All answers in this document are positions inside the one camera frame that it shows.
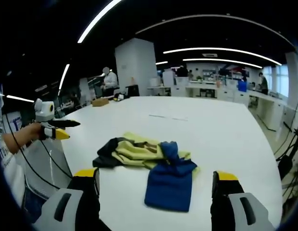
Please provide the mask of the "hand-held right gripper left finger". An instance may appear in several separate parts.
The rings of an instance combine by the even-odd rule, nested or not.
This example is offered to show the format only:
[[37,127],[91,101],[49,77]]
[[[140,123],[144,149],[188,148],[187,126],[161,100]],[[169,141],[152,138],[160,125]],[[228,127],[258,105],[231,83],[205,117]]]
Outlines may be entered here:
[[33,227],[37,231],[99,229],[99,169],[78,171],[67,188],[59,189],[42,206]]

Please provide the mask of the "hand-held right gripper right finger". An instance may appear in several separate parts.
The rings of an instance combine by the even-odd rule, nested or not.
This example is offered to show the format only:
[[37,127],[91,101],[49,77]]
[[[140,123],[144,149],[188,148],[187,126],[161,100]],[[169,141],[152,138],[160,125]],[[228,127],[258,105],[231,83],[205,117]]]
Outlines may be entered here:
[[231,173],[213,172],[210,213],[213,231],[275,230],[265,206]]

